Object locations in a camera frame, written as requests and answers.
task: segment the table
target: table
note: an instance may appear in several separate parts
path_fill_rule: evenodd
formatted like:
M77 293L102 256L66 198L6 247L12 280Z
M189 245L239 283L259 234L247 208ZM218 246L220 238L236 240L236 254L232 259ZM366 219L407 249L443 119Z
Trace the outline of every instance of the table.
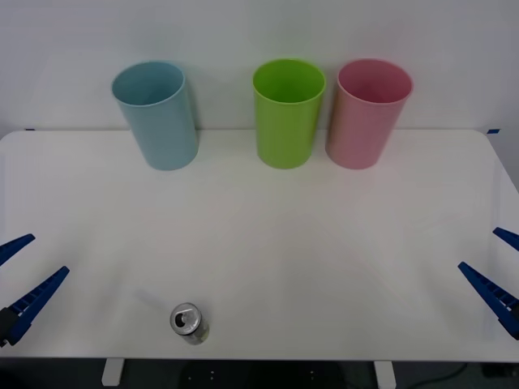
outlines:
M129 131L0 142L4 304L71 269L9 357L514 361L519 345L457 269L519 295L519 195L484 135L396 130L377 166L324 152L278 170L253 130L206 130L184 169L149 168ZM171 310L195 303L193 347Z

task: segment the blue cup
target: blue cup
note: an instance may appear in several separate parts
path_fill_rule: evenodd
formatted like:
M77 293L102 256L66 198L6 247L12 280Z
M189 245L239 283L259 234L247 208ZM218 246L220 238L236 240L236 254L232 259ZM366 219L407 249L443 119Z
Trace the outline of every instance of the blue cup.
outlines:
M180 169L195 158L198 139L180 68L169 62L139 63L115 78L112 93L150 166Z

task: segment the table leg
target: table leg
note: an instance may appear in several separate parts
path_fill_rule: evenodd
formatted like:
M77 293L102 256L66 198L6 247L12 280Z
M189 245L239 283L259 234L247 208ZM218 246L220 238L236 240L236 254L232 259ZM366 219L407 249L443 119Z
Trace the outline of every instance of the table leg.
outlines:
M104 387L118 387L121 382L124 358L107 358L101 382Z
M379 389L395 389L397 387L391 361L375 361L375 374Z

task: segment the green cup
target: green cup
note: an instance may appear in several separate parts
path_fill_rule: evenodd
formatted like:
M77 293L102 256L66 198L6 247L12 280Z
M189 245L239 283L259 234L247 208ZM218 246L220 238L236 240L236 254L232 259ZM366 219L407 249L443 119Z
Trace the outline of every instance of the green cup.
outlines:
M259 158L279 169L304 164L326 88L323 72L298 59L277 59L259 67L252 84Z

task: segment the cup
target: cup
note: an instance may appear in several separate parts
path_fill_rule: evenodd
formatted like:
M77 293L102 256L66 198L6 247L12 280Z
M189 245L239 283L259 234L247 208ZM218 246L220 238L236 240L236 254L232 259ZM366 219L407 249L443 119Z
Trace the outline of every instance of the cup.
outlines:
M349 169L374 165L382 154L413 81L399 66L379 59L346 64L337 77L337 93L326 152Z
M179 67L158 61L131 66L112 82L112 93L150 166L180 169L195 158L198 139Z
M323 72L298 59L277 59L260 66L252 83L259 158L279 169L304 164L326 88Z

